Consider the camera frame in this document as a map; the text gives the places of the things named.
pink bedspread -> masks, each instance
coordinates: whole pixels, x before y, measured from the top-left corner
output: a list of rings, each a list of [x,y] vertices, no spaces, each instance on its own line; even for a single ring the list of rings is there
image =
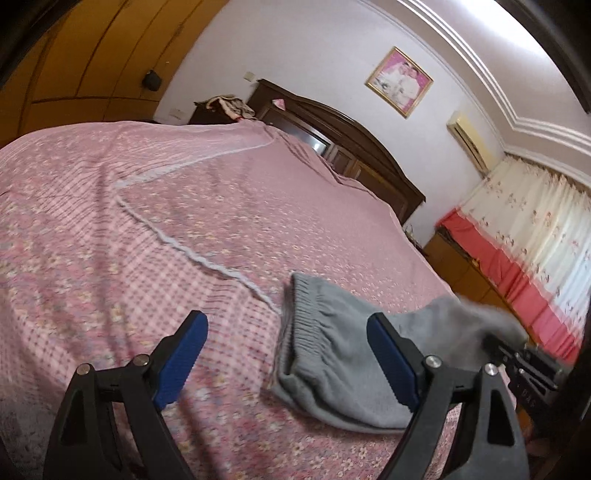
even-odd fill
[[[291,271],[389,312],[450,292],[389,206],[257,122],[58,127],[5,147],[0,169],[0,419],[10,419],[0,435],[21,466],[38,475],[77,364],[123,364],[200,309],[209,338],[180,402],[163,412],[196,473],[377,477],[398,437],[329,428],[265,384]]]

blue gripper pad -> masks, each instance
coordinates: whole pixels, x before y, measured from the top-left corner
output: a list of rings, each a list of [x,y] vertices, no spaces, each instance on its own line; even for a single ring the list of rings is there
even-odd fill
[[[420,399],[413,370],[375,315],[368,319],[366,329],[369,346],[396,399],[402,405],[406,405],[411,412],[415,412]]]
[[[191,325],[178,342],[174,352],[168,357],[158,377],[158,390],[154,396],[154,405],[160,411],[166,405],[177,401],[183,385],[207,340],[207,316],[198,312]]]

grey cloth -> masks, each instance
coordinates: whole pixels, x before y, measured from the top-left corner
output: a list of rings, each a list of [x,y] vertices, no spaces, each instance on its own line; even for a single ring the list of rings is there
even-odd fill
[[[341,429],[395,433],[406,428],[412,414],[394,397],[366,337],[368,317],[380,311],[322,278],[293,274],[271,391]],[[512,315],[453,296],[387,317],[423,354],[474,371],[490,360],[481,347],[486,333],[514,348],[528,339]]]

dark wood headboard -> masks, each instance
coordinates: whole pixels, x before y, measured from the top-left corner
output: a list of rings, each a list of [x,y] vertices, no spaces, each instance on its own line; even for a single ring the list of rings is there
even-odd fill
[[[273,100],[282,99],[285,110]],[[322,103],[259,80],[248,101],[256,117],[310,144],[333,169],[358,179],[406,222],[425,201],[394,157],[363,125]]]

wall-mounted air conditioner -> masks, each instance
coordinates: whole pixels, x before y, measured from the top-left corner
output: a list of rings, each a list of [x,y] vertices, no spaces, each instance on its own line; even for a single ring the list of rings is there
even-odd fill
[[[452,135],[456,137],[456,140],[460,142],[480,175],[485,177],[496,166],[498,160],[487,149],[476,128],[461,112],[453,114],[447,123],[447,127]]]

